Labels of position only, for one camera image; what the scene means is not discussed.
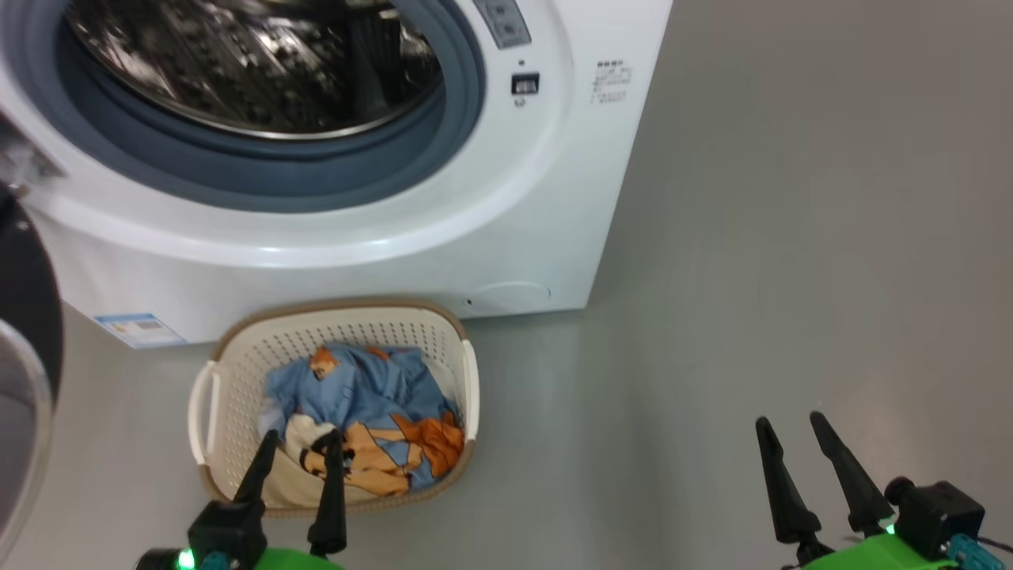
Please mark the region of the stainless steel drum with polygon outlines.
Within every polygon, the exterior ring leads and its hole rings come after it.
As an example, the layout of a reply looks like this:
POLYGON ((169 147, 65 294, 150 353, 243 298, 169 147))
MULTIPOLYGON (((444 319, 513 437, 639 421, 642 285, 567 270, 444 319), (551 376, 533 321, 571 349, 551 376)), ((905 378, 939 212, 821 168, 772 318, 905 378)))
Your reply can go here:
POLYGON ((340 139, 444 83, 390 0, 71 0, 66 25, 119 84, 192 123, 258 139, 340 139))

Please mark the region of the black glass washing machine door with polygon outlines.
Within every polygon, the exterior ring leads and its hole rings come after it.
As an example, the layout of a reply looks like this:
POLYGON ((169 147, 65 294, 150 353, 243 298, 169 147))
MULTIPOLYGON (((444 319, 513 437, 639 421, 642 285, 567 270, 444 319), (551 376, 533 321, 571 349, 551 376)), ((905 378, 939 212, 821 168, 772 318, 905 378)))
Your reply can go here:
POLYGON ((53 264, 21 202, 36 151, 0 113, 0 566, 40 491, 64 361, 53 264))

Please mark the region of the round white filter cover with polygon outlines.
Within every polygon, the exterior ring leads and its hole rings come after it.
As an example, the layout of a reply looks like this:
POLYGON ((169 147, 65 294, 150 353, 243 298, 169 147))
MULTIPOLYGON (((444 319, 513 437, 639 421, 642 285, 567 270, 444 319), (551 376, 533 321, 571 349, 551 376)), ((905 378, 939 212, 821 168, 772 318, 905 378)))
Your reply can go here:
POLYGON ((543 313, 551 304, 551 291, 539 283, 509 281, 485 284, 467 294, 462 307, 471 315, 543 313))

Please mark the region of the white washing machine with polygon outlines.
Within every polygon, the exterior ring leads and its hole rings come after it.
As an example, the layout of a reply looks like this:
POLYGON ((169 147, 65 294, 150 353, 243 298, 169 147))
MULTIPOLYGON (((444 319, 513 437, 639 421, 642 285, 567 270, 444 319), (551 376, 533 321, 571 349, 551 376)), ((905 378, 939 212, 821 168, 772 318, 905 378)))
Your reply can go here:
POLYGON ((674 0, 516 0, 531 44, 488 51, 488 91, 466 148, 426 183, 377 203, 308 214, 109 202, 103 184, 36 151, 21 202, 50 257, 61 304, 154 314, 189 344, 284 306, 419 297, 471 315, 485 284, 547 287, 543 313, 583 308, 605 248, 674 0), (598 61, 632 67, 625 101, 592 104, 598 61), (541 74, 536 95, 510 77, 541 74))

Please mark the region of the grey rubber door gasket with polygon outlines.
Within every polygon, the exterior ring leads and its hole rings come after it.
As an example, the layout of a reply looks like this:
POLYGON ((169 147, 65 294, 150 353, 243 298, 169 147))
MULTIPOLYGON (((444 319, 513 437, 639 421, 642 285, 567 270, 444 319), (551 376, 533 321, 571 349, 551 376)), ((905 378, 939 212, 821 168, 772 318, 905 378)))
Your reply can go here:
POLYGON ((155 107, 116 82, 66 25, 71 0, 0 0, 0 86, 70 176, 109 202, 269 214, 377 203, 426 183, 469 144, 495 43, 469 0, 390 0, 427 38, 442 86, 394 123, 340 139, 258 139, 155 107))

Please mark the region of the grey control panel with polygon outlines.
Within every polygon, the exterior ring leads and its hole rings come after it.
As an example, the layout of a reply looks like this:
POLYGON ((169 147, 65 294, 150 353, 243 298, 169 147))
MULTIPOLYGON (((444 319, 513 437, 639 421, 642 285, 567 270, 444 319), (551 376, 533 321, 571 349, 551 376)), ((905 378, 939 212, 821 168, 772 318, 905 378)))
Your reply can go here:
POLYGON ((473 0, 499 50, 531 44, 527 22, 516 0, 473 0))

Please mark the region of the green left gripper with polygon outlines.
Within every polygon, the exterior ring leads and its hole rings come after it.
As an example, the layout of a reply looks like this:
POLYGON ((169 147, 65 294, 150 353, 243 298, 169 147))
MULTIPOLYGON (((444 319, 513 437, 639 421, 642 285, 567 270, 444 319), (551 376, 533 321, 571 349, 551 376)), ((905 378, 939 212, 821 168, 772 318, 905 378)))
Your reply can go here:
MULTIPOLYGON (((279 433, 267 431, 246 469, 233 497, 235 503, 259 504, 263 507, 264 483, 274 468, 279 433)), ((333 430, 327 437, 324 454, 326 478, 320 496, 315 522, 309 530, 310 553, 300 549, 268 548, 253 570, 344 570, 329 555, 347 548, 345 520, 345 487, 343 432, 333 430)))

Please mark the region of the cream perforated laundry basket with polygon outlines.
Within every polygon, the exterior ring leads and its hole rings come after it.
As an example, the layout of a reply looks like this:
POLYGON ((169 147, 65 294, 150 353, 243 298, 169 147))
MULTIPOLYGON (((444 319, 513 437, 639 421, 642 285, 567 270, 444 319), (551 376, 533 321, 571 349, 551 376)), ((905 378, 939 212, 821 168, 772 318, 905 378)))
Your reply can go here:
POLYGON ((366 297, 272 308, 225 332, 200 369, 188 401, 189 447, 213 500, 231 501, 260 447, 258 420, 269 371, 312 355, 329 342, 417 347, 435 382, 458 409, 463 455, 434 486, 402 496, 347 495, 362 515, 431 500, 466 473, 479 433, 479 367, 472 342, 452 311, 428 300, 366 297))

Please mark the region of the printed warning text label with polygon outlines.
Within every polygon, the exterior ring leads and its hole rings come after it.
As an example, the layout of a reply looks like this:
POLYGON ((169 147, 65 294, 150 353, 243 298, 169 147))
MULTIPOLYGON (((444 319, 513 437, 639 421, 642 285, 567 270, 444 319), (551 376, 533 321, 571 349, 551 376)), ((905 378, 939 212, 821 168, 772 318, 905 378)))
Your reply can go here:
POLYGON ((590 102, 607 105, 625 101, 632 75, 632 67, 624 60, 598 61, 590 87, 590 102))

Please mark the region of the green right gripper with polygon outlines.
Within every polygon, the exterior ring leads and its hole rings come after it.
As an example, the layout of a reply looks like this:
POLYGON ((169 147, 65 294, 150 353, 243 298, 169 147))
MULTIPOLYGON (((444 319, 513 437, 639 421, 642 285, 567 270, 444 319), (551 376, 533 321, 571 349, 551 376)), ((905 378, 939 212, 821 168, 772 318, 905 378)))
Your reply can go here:
POLYGON ((762 458, 772 526, 781 544, 796 545, 799 570, 951 570, 958 566, 949 558, 928 560, 897 535, 885 534, 883 520, 894 515, 886 500, 850 447, 847 447, 822 412, 810 413, 821 453, 833 465, 848 505, 848 523, 868 540, 849 548, 833 549, 822 544, 819 517, 801 499, 785 463, 783 447, 767 417, 756 419, 757 445, 762 458))

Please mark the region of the blue cartoon print garment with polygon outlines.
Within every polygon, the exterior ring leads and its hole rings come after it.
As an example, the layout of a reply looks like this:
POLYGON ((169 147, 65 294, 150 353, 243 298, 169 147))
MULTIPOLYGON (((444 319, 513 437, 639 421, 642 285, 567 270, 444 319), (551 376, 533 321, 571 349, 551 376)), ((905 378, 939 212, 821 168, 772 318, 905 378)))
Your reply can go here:
POLYGON ((258 433, 278 433, 301 472, 325 480, 341 447, 345 487, 368 499, 427 489, 465 451, 458 408, 419 348, 321 345, 265 379, 258 433))

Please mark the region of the blue energy label sticker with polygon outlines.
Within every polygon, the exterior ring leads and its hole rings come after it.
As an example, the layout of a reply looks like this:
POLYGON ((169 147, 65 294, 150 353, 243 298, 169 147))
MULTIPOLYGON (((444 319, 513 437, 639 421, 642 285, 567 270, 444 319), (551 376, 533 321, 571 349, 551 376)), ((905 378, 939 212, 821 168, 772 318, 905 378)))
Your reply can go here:
POLYGON ((183 336, 151 313, 95 315, 92 320, 136 350, 188 345, 183 336))

